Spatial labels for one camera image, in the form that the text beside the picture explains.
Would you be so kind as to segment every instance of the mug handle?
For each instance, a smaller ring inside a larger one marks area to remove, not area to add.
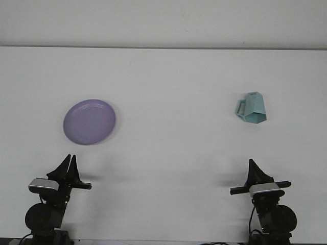
[[[243,104],[245,104],[245,102],[246,102],[246,100],[239,100],[239,103],[238,103],[238,105],[237,105],[236,115],[237,115],[238,117],[240,117],[241,119],[244,118],[244,114],[241,114],[241,113],[240,113],[240,109],[241,109],[241,106],[242,106]]]

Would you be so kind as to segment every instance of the plate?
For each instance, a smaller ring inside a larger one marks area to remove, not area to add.
[[[95,144],[111,133],[115,122],[115,112],[108,103],[85,100],[68,111],[63,121],[63,130],[74,143]]]

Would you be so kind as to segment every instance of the mug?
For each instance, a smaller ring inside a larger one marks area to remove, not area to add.
[[[239,100],[236,115],[253,124],[267,120],[263,96],[258,92],[248,93],[245,100]]]

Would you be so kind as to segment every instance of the teal mug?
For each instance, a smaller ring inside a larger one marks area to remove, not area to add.
[[[245,100],[239,100],[236,115],[253,124],[267,120],[263,96],[258,92],[248,93]]]

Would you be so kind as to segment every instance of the purple plate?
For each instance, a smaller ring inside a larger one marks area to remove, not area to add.
[[[77,144],[94,144],[113,130],[116,115],[113,108],[101,100],[86,100],[74,105],[66,114],[63,130]]]

